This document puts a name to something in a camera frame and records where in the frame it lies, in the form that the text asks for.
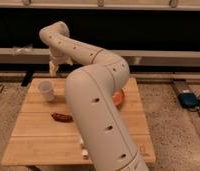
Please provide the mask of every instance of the screw hole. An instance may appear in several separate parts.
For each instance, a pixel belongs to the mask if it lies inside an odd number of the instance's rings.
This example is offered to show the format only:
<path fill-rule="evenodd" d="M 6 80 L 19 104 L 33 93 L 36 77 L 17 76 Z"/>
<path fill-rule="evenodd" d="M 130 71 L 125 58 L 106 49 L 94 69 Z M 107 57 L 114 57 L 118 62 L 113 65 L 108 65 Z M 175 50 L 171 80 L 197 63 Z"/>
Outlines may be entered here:
<path fill-rule="evenodd" d="M 108 126 L 105 130 L 106 130 L 106 131 L 110 131 L 110 130 L 112 130 L 112 129 L 113 129 L 113 126 L 110 125 L 110 126 Z"/>
<path fill-rule="evenodd" d="M 93 103 L 98 103 L 99 101 L 100 101 L 100 99 L 96 98 L 96 99 L 93 100 Z"/>
<path fill-rule="evenodd" d="M 120 157 L 119 157 L 119 159 L 124 159 L 126 157 L 126 154 L 122 154 Z"/>

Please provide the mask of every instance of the robotic arm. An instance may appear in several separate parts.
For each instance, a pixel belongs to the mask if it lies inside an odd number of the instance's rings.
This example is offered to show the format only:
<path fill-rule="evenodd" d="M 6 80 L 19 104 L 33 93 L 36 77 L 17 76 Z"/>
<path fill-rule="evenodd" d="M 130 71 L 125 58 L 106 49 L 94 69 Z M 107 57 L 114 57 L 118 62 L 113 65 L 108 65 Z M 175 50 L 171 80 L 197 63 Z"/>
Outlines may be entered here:
<path fill-rule="evenodd" d="M 127 62 L 108 50 L 69 37 L 63 22 L 43 28 L 41 40 L 58 65 L 85 65 L 67 77 L 65 97 L 97 171 L 148 171 L 112 100 L 129 78 Z"/>

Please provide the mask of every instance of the table leg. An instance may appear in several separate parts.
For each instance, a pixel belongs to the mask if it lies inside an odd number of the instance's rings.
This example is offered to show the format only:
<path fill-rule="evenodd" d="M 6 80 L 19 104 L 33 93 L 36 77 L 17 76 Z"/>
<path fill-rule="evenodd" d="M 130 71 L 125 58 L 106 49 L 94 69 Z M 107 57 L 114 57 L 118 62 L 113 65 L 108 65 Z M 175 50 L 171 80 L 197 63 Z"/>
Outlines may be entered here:
<path fill-rule="evenodd" d="M 26 166 L 28 169 L 30 169 L 31 171 L 41 171 L 38 167 L 36 166 Z"/>

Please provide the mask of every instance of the sausage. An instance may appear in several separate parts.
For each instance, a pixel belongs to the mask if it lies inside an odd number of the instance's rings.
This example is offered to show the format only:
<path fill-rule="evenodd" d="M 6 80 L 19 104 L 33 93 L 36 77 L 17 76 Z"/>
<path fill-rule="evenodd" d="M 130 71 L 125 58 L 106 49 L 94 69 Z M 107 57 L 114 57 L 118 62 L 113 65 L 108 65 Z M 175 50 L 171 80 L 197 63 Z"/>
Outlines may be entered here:
<path fill-rule="evenodd" d="M 53 113 L 52 118 L 58 122 L 73 122 L 73 118 L 71 115 L 60 114 L 60 113 Z"/>

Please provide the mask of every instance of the orange object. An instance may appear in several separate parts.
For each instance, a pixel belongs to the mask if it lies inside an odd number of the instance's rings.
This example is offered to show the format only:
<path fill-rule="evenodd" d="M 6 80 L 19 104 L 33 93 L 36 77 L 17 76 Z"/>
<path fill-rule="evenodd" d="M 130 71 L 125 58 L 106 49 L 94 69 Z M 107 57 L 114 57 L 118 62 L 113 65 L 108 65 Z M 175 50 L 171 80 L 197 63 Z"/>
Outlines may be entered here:
<path fill-rule="evenodd" d="M 112 96 L 112 98 L 116 106 L 120 105 L 124 101 L 124 98 L 125 98 L 124 91 L 122 89 L 119 91 L 116 91 L 114 95 Z"/>

